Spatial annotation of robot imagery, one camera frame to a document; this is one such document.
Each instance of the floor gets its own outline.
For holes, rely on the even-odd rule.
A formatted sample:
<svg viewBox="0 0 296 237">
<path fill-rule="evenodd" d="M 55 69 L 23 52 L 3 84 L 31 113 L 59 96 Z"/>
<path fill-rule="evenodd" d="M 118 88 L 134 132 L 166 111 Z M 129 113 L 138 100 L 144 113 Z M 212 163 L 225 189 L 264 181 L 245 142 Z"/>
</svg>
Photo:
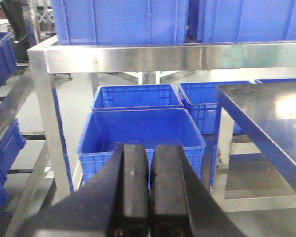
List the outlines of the floor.
<svg viewBox="0 0 296 237">
<path fill-rule="evenodd" d="M 209 71 L 182 71 L 161 79 L 161 83 L 178 85 L 186 81 L 226 81 L 226 80 L 251 80 L 258 78 L 286 78 L 296 77 L 296 68 L 272 68 L 272 69 L 228 69 Z M 123 74 L 99 74 L 101 85 L 137 84 L 137 79 Z M 4 96 L 12 88 L 17 77 L 10 79 L 7 85 L 0 90 L 0 96 Z M 146 76 L 144 83 L 154 83 L 152 73 Z M 84 127 L 87 114 L 90 112 L 92 102 L 92 88 L 87 74 L 75 74 L 73 80 L 68 81 L 67 76 L 56 76 L 56 86 L 67 143 L 71 172 L 73 173 L 78 162 L 76 150 L 80 135 Z M 33 91 L 19 112 L 20 127 L 23 132 L 43 131 L 40 118 L 39 105 L 35 91 Z M 205 137 L 207 144 L 212 138 Z M 28 141 L 21 151 L 12 168 L 32 168 L 43 145 L 42 141 Z M 203 183 L 208 183 L 210 168 L 210 151 L 207 150 L 203 161 Z M 30 214 L 39 209 L 39 205 L 45 198 L 45 191 L 50 187 L 52 179 L 45 173 L 45 179 L 36 196 L 36 205 Z M 0 217 L 0 237 L 4 236 L 6 227 L 10 221 L 8 216 L 16 207 L 21 191 L 26 184 L 28 174 L 13 174 L 8 176 L 5 187 L 10 192 L 10 198 L 1 211 L 7 212 L 5 217 Z M 296 237 L 296 209 L 237 212 L 228 213 L 228 216 L 249 237 Z"/>
</svg>

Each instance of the stainless steel rack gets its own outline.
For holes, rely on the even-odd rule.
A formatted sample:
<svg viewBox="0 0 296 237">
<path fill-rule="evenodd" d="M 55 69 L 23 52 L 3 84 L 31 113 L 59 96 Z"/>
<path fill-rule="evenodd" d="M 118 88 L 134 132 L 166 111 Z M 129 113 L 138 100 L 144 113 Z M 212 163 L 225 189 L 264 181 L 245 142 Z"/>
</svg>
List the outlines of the stainless steel rack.
<svg viewBox="0 0 296 237">
<path fill-rule="evenodd" d="M 60 198 L 78 187 L 68 165 L 53 74 L 296 67 L 296 41 L 162 47 L 61 46 L 57 36 L 29 50 L 46 142 Z"/>
</svg>

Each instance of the black chair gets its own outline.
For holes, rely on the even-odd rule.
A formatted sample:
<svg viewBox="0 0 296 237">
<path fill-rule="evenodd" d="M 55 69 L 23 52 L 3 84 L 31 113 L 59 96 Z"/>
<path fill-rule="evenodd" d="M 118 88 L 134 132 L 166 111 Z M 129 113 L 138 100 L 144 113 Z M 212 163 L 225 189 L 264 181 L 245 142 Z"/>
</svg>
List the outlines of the black chair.
<svg viewBox="0 0 296 237">
<path fill-rule="evenodd" d="M 13 48 L 17 62 L 28 62 L 27 49 L 30 48 L 22 6 L 26 3 L 21 0 L 2 0 L 0 3 L 14 32 Z"/>
</svg>

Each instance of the metal shelf frame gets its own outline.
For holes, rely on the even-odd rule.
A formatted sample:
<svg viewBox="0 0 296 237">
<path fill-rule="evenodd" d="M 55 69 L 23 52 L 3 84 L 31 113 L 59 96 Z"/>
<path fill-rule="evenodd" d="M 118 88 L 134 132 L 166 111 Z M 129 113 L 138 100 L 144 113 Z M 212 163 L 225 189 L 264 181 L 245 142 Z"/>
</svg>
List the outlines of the metal shelf frame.
<svg viewBox="0 0 296 237">
<path fill-rule="evenodd" d="M 20 76 L 9 93 L 4 98 L 1 98 L 0 141 L 33 89 L 34 81 L 32 79 L 30 69 L 27 69 L 25 73 Z M 26 133 L 26 136 L 29 140 L 43 140 L 44 133 L 28 132 Z M 23 220 L 27 217 L 34 201 L 38 186 L 42 180 L 48 159 L 48 149 L 45 142 L 32 170 L 12 170 L 12 173 L 26 172 L 31 175 L 16 206 L 15 212 L 12 215 L 5 237 L 14 236 Z"/>
<path fill-rule="evenodd" d="M 53 74 L 296 67 L 296 41 L 162 47 L 63 46 L 57 42 L 57 36 L 51 37 L 28 53 L 60 198 L 79 186 L 82 173 L 80 169 L 71 178 Z M 94 78 L 93 90 L 99 84 Z"/>
</svg>

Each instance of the dark table top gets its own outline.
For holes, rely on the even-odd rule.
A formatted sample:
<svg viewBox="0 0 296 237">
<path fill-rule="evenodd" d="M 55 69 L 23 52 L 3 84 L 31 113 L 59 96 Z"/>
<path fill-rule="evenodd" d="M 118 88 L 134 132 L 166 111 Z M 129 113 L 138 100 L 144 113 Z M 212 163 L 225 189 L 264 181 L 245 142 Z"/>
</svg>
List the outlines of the dark table top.
<svg viewBox="0 0 296 237">
<path fill-rule="evenodd" d="M 223 85 L 217 98 L 296 191 L 296 82 Z"/>
</svg>

